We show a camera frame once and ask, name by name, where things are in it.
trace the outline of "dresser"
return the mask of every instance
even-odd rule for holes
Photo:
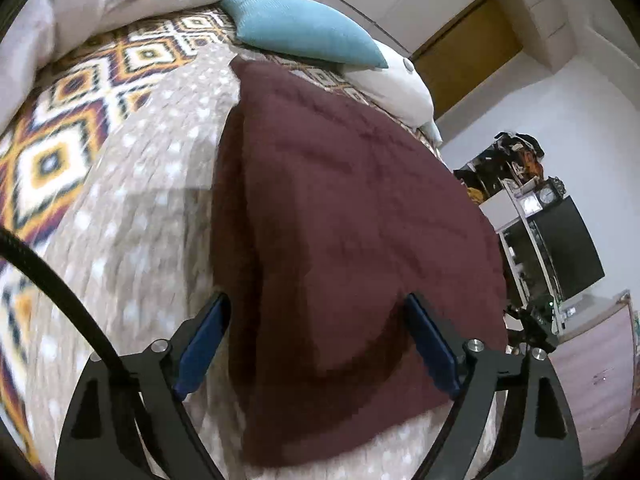
[[[614,453],[628,430],[635,345],[628,304],[567,331],[549,358],[574,417],[582,462]]]

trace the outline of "blue pillow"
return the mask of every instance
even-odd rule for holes
[[[222,0],[243,43],[294,56],[388,68],[360,25],[312,0]]]

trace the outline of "dark red fabric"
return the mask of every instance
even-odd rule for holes
[[[241,97],[220,141],[212,254],[232,301],[245,458],[324,459],[446,402],[402,324],[409,292],[504,349],[497,237],[379,111],[273,63],[232,67]]]

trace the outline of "polka dot blanket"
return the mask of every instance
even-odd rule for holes
[[[214,291],[210,188],[218,137],[238,101],[239,83],[228,66],[238,51],[210,45],[159,83],[145,107],[106,139],[44,253],[120,354],[171,336]],[[53,477],[66,409],[91,348],[43,295],[31,330],[26,409],[37,421],[34,445]],[[441,406],[322,463],[257,470],[242,462],[242,414],[228,381],[224,342],[186,405],[220,471],[235,480],[409,479],[450,409]],[[470,478],[495,442],[496,411],[494,402]]]

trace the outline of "geometric patterned blanket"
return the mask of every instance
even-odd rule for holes
[[[2,225],[42,254],[106,137],[145,104],[165,74],[191,62],[200,47],[235,42],[233,21],[209,6],[99,34],[45,67],[0,137]],[[378,108],[316,62],[267,57],[318,86]],[[34,297],[33,285],[0,260],[0,418],[38,466],[23,400]]]

